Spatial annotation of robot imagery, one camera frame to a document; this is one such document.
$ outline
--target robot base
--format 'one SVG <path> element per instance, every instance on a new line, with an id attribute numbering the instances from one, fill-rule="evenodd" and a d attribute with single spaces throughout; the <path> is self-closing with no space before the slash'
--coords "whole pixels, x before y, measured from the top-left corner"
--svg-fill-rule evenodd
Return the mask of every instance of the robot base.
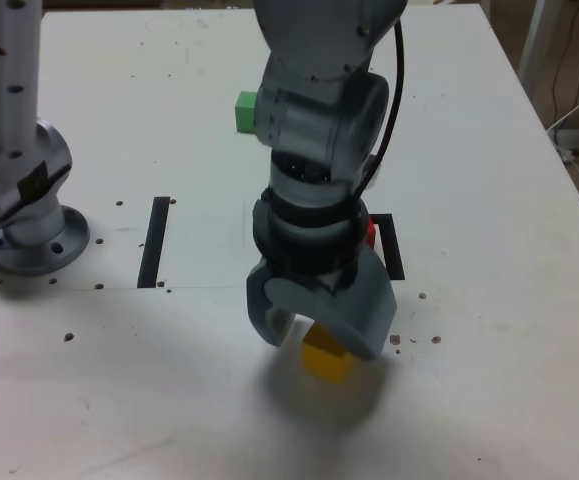
<path id="1" fill-rule="evenodd" d="M 35 276 L 55 272 L 69 265 L 89 243 L 85 217 L 70 207 L 62 207 L 65 226 L 58 235 L 39 245 L 14 245 L 0 230 L 0 272 Z"/>

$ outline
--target black strip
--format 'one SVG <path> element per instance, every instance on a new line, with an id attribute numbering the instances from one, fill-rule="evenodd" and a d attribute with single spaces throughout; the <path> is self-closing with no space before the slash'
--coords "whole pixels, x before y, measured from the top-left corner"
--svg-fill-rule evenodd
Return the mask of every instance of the black strip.
<path id="1" fill-rule="evenodd" d="M 145 249 L 142 252 L 142 262 L 140 263 L 140 273 L 138 274 L 138 288 L 156 288 L 160 253 L 162 252 L 162 242 L 165 239 L 165 228 L 167 227 L 169 198 L 155 197 L 153 199 L 149 230 L 147 230 Z"/>
<path id="2" fill-rule="evenodd" d="M 405 270 L 402 267 L 402 258 L 400 258 L 393 217 L 390 213 L 379 213 L 371 215 L 371 220 L 373 220 L 374 225 L 380 227 L 380 240 L 382 251 L 385 254 L 385 266 L 387 267 L 389 279 L 404 280 Z"/>

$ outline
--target gray robot arm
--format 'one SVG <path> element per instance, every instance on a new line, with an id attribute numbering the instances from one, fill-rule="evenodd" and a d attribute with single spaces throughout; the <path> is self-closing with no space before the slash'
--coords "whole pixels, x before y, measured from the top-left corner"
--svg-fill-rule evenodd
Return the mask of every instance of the gray robot arm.
<path id="1" fill-rule="evenodd" d="M 0 0 L 0 272 L 40 275 L 80 255 L 85 218 L 56 197 L 67 144 L 37 118 L 42 0 Z"/>
<path id="2" fill-rule="evenodd" d="M 399 75 L 389 135 L 402 93 L 405 6 L 255 1 L 271 49 L 256 134 L 272 150 L 269 188 L 253 213 L 262 260 L 247 279 L 247 301 L 252 324 L 273 345 L 302 314 L 360 358 L 382 351 L 396 301 L 382 263 L 364 245 L 368 214 L 360 196 L 386 150 L 383 142 L 371 162 L 389 89 L 368 70 L 375 45 L 395 25 Z"/>

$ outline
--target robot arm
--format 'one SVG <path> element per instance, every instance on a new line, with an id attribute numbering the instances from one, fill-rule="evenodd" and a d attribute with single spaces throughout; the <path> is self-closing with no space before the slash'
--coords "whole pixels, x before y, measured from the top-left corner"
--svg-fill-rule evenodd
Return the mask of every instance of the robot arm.
<path id="1" fill-rule="evenodd" d="M 85 218 L 56 197 L 71 170 L 58 131 L 37 119 L 42 0 L 0 0 L 0 272 L 40 275 L 80 255 Z"/>
<path id="2" fill-rule="evenodd" d="M 271 49 L 256 134 L 272 150 L 269 188 L 254 207 L 262 260 L 247 279 L 247 301 L 252 324 L 271 344 L 282 343 L 293 315 L 302 314 L 360 358 L 382 350 L 396 302 L 382 263 L 364 245 L 368 214 L 360 195 L 386 150 L 368 165 L 389 89 L 368 70 L 373 48 L 405 5 L 255 1 Z M 402 92 L 399 24 L 396 39 L 400 71 L 387 135 Z"/>

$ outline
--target yellow cube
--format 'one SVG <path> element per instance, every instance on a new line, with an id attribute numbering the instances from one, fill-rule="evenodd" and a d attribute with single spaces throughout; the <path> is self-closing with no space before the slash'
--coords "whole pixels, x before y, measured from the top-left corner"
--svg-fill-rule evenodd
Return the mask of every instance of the yellow cube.
<path id="1" fill-rule="evenodd" d="M 305 370 L 330 383 L 342 383 L 355 360 L 352 354 L 317 323 L 311 326 L 302 339 L 300 356 Z"/>

